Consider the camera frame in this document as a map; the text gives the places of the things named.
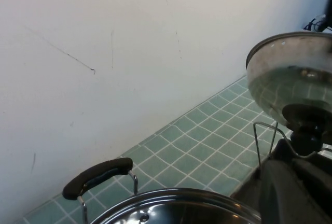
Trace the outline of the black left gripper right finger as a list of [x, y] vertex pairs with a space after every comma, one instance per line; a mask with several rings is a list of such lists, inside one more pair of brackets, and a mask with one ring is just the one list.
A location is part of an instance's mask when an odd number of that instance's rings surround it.
[[316, 155], [298, 159], [298, 177], [306, 189], [304, 223], [331, 223], [331, 159]]

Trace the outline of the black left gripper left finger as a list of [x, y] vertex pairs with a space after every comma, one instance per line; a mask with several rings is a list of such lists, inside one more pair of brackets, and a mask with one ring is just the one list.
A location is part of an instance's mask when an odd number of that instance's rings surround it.
[[298, 196], [298, 180], [293, 170], [284, 162], [269, 160], [261, 175], [261, 222], [299, 223]]

